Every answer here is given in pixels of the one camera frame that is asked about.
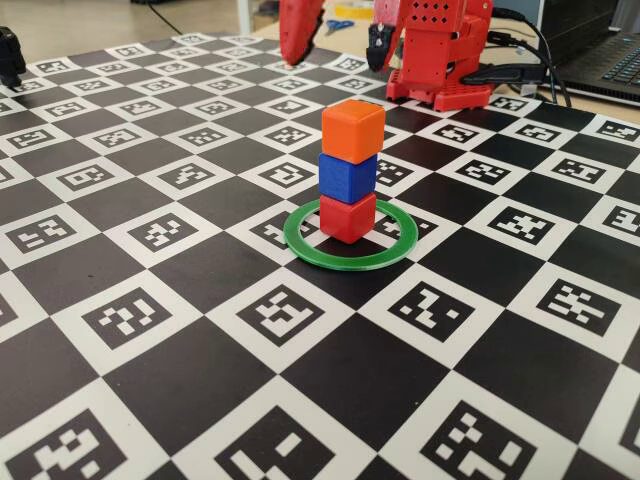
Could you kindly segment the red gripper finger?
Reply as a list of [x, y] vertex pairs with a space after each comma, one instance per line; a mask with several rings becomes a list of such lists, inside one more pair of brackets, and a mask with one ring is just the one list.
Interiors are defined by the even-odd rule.
[[279, 46], [288, 65], [300, 64], [314, 48], [314, 37], [323, 20], [323, 5], [323, 0], [279, 2]]
[[403, 2], [375, 0], [366, 49], [366, 58], [372, 71], [381, 71], [388, 66], [402, 30]]

